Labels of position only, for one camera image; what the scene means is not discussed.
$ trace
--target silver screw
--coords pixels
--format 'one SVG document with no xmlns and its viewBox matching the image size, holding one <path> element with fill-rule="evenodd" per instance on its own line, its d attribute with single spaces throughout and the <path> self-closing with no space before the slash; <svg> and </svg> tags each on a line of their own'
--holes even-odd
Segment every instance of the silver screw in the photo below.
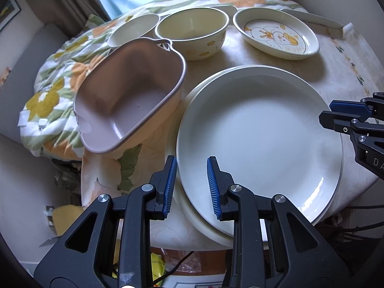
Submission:
<svg viewBox="0 0 384 288">
<path fill-rule="evenodd" d="M 275 196 L 275 200 L 276 200 L 278 203 L 282 204 L 283 202 L 286 201 L 286 198 L 285 198 L 283 195 L 276 195 L 276 196 Z"/>
<path fill-rule="evenodd" d="M 109 199 L 109 196 L 107 194 L 101 194 L 97 200 L 100 202 L 106 202 Z"/>
<path fill-rule="evenodd" d="M 152 184 L 144 184 L 141 189 L 145 192 L 150 192 L 153 189 Z"/>
<path fill-rule="evenodd" d="M 241 191 L 241 186 L 238 185 L 238 184 L 233 184 L 233 185 L 231 186 L 231 191 L 237 193 L 237 192 Z"/>
</svg>

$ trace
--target white wall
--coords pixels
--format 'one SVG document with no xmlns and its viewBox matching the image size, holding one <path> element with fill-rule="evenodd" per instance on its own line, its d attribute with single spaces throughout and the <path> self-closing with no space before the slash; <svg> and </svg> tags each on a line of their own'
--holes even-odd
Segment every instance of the white wall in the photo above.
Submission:
<svg viewBox="0 0 384 288">
<path fill-rule="evenodd" d="M 377 0 L 295 0 L 310 13 L 354 24 L 384 65 L 384 11 Z"/>
<path fill-rule="evenodd" d="M 69 203 L 66 190 L 54 183 L 55 167 L 0 134 L 0 231 L 19 261 L 39 262 L 51 246 L 39 246 L 55 233 L 45 206 Z"/>
<path fill-rule="evenodd" d="M 16 0 L 21 11 L 0 32 L 0 75 L 12 68 L 35 34 L 44 26 L 26 0 Z"/>
</svg>

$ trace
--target white bowl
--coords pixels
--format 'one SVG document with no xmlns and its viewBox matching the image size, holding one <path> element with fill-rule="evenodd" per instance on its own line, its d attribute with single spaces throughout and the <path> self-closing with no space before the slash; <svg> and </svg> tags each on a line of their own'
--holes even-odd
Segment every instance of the white bowl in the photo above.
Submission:
<svg viewBox="0 0 384 288">
<path fill-rule="evenodd" d="M 211 57 L 225 40 L 228 15 L 210 7 L 186 9 L 164 18 L 155 28 L 158 38 L 171 39 L 186 60 Z"/>
<path fill-rule="evenodd" d="M 216 156 L 235 183 L 266 197 L 282 193 L 318 222 L 342 167 L 340 135 L 318 122 L 325 109 L 309 84 L 278 68 L 242 66 L 206 84 L 184 113 L 176 148 L 181 183 L 201 217 L 233 235 L 233 222 L 213 212 L 206 161 Z M 262 233 L 266 241 L 264 225 Z"/>
<path fill-rule="evenodd" d="M 159 21 L 160 16 L 157 14 L 146 14 L 133 18 L 116 29 L 109 37 L 107 44 L 110 48 L 118 48 L 129 41 L 143 36 L 153 38 L 153 29 Z"/>
<path fill-rule="evenodd" d="M 300 60 L 320 50 L 314 32 L 287 13 L 253 7 L 238 11 L 233 21 L 245 41 L 272 56 Z"/>
</svg>

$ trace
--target brown curtain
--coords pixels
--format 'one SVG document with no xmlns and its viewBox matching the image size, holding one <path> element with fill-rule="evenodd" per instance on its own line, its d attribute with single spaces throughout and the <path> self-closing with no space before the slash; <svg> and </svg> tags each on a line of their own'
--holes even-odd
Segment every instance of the brown curtain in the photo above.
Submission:
<svg viewBox="0 0 384 288">
<path fill-rule="evenodd" d="M 36 16 L 44 23 L 54 23 L 68 37 L 84 28 L 88 16 L 94 14 L 105 21 L 110 18 L 99 0 L 27 0 Z"/>
</svg>

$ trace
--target cream bowl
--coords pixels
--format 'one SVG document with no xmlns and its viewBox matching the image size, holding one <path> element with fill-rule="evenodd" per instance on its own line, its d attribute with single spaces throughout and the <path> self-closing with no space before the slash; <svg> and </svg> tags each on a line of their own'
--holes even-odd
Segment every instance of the cream bowl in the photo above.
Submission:
<svg viewBox="0 0 384 288">
<path fill-rule="evenodd" d="M 315 33 L 287 13 L 253 7 L 238 11 L 233 21 L 245 41 L 272 56 L 300 60 L 320 50 Z"/>
<path fill-rule="evenodd" d="M 115 30 L 108 39 L 110 48 L 118 48 L 129 41 L 140 37 L 154 37 L 154 28 L 159 23 L 157 14 L 145 14 L 131 19 Z"/>
<path fill-rule="evenodd" d="M 211 57 L 225 40 L 229 16 L 219 9 L 196 7 L 171 14 L 155 28 L 158 38 L 172 40 L 186 60 Z"/>
</svg>

